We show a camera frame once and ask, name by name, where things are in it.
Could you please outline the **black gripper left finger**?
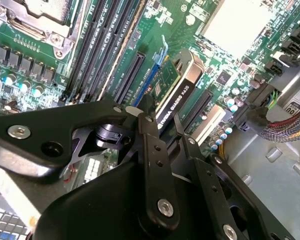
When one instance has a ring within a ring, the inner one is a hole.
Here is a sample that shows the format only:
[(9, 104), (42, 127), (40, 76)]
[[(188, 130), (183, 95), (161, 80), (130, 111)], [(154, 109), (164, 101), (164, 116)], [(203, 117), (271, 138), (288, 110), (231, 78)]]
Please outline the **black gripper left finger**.
[(0, 116), (0, 168), (41, 183), (60, 181), (71, 164), (103, 148), (119, 150), (119, 167), (170, 161), (153, 99), (133, 115), (111, 100)]

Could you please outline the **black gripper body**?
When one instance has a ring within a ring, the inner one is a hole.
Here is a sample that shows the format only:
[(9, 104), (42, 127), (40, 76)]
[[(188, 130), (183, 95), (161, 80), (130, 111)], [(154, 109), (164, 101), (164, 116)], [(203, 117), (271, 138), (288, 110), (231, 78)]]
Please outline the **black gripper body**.
[(61, 196), (41, 215), (36, 240), (208, 240), (199, 189), (168, 164), (127, 162)]

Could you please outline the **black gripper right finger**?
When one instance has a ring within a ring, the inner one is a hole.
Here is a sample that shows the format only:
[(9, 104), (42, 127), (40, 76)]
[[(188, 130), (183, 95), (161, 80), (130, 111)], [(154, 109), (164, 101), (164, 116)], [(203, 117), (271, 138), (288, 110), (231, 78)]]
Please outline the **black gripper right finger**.
[(185, 134), (180, 118), (173, 118), (182, 152), (173, 172), (189, 178), (203, 199), (211, 240), (292, 240), (293, 236), (261, 200), (217, 154), (205, 158), (198, 143)]

